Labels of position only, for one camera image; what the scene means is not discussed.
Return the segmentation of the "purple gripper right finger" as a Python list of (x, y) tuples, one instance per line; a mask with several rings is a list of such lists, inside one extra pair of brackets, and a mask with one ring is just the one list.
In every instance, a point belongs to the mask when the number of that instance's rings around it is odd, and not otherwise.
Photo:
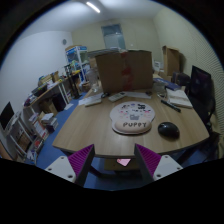
[(139, 144), (135, 145), (134, 154), (145, 184), (160, 180), (182, 169), (182, 166), (169, 155), (160, 156)]

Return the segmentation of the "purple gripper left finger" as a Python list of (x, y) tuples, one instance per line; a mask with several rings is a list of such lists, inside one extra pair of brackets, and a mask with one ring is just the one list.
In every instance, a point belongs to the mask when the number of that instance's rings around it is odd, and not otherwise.
[(60, 156), (46, 171), (83, 187), (94, 156), (95, 147), (91, 144), (70, 156)]

